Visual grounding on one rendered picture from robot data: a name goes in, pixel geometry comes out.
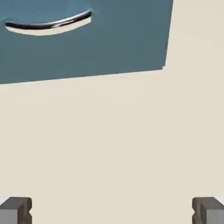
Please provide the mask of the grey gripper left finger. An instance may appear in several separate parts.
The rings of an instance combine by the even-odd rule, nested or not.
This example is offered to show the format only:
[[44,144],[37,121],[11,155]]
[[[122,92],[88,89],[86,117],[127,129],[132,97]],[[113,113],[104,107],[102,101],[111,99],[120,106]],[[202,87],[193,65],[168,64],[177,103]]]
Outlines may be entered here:
[[30,197],[0,197],[0,224],[32,224]]

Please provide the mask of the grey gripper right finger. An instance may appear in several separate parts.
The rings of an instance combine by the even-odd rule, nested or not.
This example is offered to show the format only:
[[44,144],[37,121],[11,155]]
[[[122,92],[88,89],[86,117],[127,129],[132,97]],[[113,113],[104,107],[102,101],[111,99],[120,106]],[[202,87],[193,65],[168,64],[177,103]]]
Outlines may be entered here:
[[194,197],[192,209],[192,224],[224,224],[224,203],[215,197]]

